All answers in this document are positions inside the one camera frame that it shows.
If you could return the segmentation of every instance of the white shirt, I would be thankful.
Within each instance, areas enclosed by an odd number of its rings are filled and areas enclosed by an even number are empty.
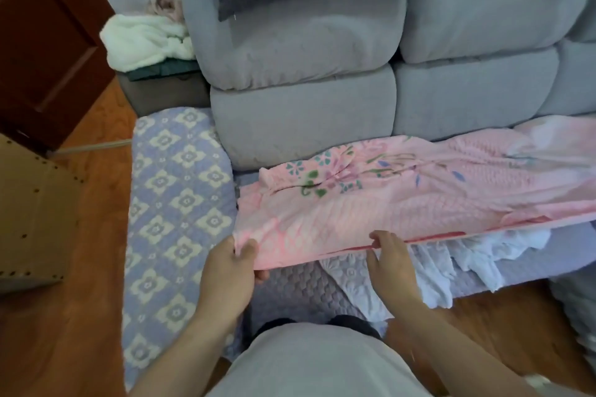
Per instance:
[[[348,328],[310,323],[262,333],[208,395],[430,396],[383,342]]]

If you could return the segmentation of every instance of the pink blanket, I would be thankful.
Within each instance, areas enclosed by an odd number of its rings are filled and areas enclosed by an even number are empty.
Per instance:
[[[357,141],[262,168],[238,207],[234,237],[260,243],[257,270],[368,248],[377,229],[419,243],[594,220],[596,119]]]

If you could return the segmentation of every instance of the dark green cloth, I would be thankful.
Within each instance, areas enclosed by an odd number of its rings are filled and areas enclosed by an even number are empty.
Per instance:
[[[151,66],[133,69],[126,72],[126,77],[131,81],[159,79],[179,74],[193,74],[201,72],[197,60],[165,59],[163,62]]]

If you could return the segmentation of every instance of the brown door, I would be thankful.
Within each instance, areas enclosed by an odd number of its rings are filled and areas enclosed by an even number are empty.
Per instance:
[[[107,0],[0,0],[0,130],[56,149],[114,77]]]

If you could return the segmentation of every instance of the person's left hand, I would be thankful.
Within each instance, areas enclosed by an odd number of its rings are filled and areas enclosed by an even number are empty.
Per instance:
[[[209,252],[201,275],[197,317],[232,327],[250,303],[255,282],[269,278],[269,271],[253,271],[259,245],[250,239],[240,256],[234,253],[234,237],[223,239]]]

